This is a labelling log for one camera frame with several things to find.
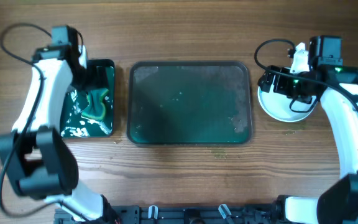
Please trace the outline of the green yellow sponge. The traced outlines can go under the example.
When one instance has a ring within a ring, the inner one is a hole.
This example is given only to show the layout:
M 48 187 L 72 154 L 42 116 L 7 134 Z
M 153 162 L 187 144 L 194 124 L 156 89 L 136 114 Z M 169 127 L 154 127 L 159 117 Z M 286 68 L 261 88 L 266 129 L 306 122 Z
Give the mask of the green yellow sponge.
M 104 97 L 108 93 L 107 88 L 90 90 L 86 95 L 88 105 L 82 111 L 81 116 L 86 119 L 103 120 L 106 115 Z

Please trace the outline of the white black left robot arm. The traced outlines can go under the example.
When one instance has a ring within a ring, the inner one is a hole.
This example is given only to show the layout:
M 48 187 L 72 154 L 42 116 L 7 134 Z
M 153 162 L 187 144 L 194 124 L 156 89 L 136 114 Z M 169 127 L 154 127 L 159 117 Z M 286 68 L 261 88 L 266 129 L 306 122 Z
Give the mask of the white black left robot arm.
M 106 197 L 79 180 L 78 164 L 59 129 L 70 86 L 90 80 L 84 47 L 53 45 L 37 49 L 32 81 L 20 116 L 9 134 L 0 135 L 0 210 L 12 218 L 58 205 L 82 223 L 116 223 L 119 217 Z M 9 211 L 2 201 L 4 179 L 20 197 L 45 203 L 26 213 Z

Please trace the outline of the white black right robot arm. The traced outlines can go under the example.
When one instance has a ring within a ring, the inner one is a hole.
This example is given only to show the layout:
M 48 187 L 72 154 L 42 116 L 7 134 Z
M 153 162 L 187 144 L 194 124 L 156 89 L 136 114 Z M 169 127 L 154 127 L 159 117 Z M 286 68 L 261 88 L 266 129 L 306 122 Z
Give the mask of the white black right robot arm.
M 319 103 L 328 117 L 340 163 L 340 179 L 319 197 L 280 196 L 272 221 L 358 223 L 358 68 L 307 65 L 300 72 L 264 67 L 258 100 L 283 122 L 305 119 Z

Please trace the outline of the black water tray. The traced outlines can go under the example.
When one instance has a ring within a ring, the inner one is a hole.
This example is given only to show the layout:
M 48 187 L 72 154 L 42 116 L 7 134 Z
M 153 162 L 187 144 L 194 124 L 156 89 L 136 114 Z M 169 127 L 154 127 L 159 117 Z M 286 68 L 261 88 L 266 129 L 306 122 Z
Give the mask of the black water tray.
M 106 115 L 103 120 L 86 119 L 81 116 L 87 107 L 87 93 L 73 90 L 65 95 L 60 118 L 60 135 L 63 138 L 101 138 L 112 135 L 114 126 L 115 64 L 109 61 L 107 69 L 109 93 L 104 97 Z

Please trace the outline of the grey serving tray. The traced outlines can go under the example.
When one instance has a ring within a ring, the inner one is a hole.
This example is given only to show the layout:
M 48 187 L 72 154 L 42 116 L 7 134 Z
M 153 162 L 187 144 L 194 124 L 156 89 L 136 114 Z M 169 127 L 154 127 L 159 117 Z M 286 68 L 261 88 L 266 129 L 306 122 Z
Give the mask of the grey serving tray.
M 138 146 L 240 146 L 253 135 L 239 61 L 141 61 L 129 75 L 126 136 Z

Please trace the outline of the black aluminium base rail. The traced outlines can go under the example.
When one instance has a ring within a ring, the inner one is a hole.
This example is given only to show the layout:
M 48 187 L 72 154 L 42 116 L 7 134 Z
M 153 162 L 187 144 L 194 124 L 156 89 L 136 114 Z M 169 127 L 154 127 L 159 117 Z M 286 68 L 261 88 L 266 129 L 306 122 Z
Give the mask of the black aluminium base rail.
M 226 214 L 215 207 L 157 207 L 113 206 L 123 224 L 154 223 L 281 223 L 271 204 L 228 206 Z

